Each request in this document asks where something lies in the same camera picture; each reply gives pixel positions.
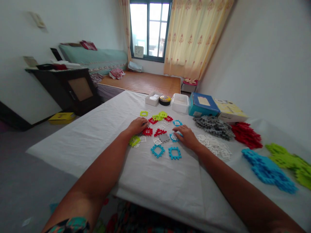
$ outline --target hand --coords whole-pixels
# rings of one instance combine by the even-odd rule
[[[176,137],[189,149],[195,150],[196,148],[202,145],[197,140],[192,130],[188,128],[186,125],[175,127],[173,128],[173,130],[175,132],[179,131],[183,135],[182,137],[180,134],[174,133]]]
[[[141,131],[148,127],[148,123],[149,121],[146,118],[137,117],[130,123],[125,131],[127,131],[132,136],[135,134],[139,134]]]

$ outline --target wall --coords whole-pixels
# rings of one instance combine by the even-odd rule
[[[36,26],[28,11],[38,13],[47,29]],[[60,111],[41,84],[24,71],[22,56],[39,64],[55,59],[50,47],[90,40],[98,48],[124,49],[116,0],[10,0],[0,8],[0,101],[34,124]]]
[[[153,74],[160,74],[163,75],[164,73],[164,63],[156,62],[156,61],[146,61],[141,59],[132,59],[132,62],[142,65],[144,68],[144,72],[153,73]]]
[[[238,0],[199,86],[309,150],[310,9],[304,0]]]

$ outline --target human arm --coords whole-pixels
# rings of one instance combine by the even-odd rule
[[[186,125],[173,128],[174,133],[204,164],[209,175],[251,232],[304,232],[304,230],[255,186],[227,166],[202,145]]]
[[[138,117],[118,135],[69,190],[42,232],[72,217],[86,218],[92,232],[106,196],[118,181],[131,137],[147,126],[148,120]]]

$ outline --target red bag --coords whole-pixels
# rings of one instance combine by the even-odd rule
[[[87,50],[97,51],[97,48],[95,47],[95,44],[93,42],[83,40],[80,41],[80,44]]]

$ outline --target cabinet door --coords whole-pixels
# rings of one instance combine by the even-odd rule
[[[72,98],[78,116],[101,104],[88,69],[60,72],[58,78]]]

